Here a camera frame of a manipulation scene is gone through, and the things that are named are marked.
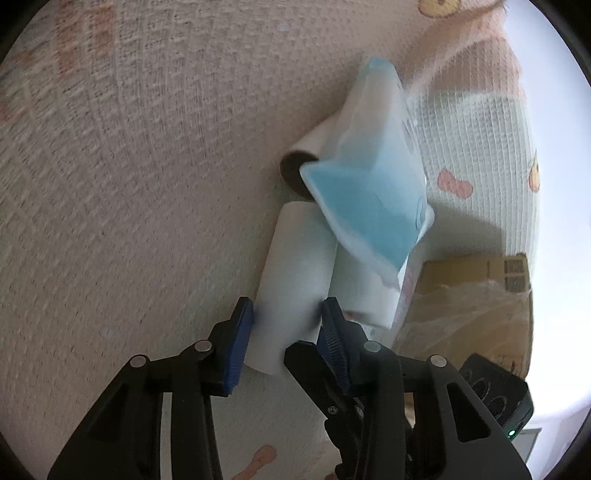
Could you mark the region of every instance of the cardboard box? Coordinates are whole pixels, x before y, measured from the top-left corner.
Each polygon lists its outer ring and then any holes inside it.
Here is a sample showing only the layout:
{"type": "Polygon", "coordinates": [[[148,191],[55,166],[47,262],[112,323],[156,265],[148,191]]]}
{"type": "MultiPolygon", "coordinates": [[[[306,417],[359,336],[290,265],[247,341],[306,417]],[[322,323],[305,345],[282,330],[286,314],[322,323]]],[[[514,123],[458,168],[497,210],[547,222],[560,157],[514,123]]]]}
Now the cardboard box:
{"type": "Polygon", "coordinates": [[[420,360],[439,353],[457,369],[479,353],[525,378],[532,330],[525,255],[428,261],[394,351],[420,360]]]}

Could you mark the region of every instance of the screw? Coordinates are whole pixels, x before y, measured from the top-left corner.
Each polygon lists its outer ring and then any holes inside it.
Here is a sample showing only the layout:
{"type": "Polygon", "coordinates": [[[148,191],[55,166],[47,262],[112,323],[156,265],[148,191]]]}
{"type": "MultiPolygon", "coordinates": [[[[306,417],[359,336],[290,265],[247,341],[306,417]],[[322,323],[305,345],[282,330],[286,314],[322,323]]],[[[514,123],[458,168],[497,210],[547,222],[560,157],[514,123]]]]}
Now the screw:
{"type": "Polygon", "coordinates": [[[195,343],[195,350],[198,352],[209,352],[212,349],[212,343],[209,340],[199,340],[195,343]]]}
{"type": "Polygon", "coordinates": [[[445,359],[444,356],[441,355],[433,355],[431,357],[431,363],[433,365],[435,365],[436,367],[445,367],[447,365],[447,360],[445,359]]]}
{"type": "Polygon", "coordinates": [[[368,352],[378,353],[382,346],[378,342],[370,340],[369,342],[365,342],[363,344],[363,348],[365,348],[368,352]]]}
{"type": "Polygon", "coordinates": [[[143,355],[136,355],[129,361],[129,364],[134,368],[143,367],[146,364],[146,357],[143,355]]]}

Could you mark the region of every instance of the blue and white packet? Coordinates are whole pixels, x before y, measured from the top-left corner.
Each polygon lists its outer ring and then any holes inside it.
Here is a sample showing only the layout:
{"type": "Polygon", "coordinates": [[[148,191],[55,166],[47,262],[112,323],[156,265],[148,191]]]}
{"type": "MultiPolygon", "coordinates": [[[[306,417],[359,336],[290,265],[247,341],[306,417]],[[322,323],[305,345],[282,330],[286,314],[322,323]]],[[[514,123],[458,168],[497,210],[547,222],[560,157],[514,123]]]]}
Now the blue and white packet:
{"type": "Polygon", "coordinates": [[[320,161],[300,174],[338,241],[400,288],[409,253],[433,224],[414,121],[394,66],[359,72],[320,161]]]}

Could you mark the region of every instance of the blue plastic package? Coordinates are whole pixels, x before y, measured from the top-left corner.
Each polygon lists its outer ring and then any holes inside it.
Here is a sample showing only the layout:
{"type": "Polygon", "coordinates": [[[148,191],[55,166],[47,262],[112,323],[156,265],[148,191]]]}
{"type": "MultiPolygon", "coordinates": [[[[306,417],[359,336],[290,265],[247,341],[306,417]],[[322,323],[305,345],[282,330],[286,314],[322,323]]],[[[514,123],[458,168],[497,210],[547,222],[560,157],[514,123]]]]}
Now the blue plastic package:
{"type": "Polygon", "coordinates": [[[300,174],[339,242],[388,287],[433,223],[414,122],[394,66],[360,71],[320,161],[300,174]]]}

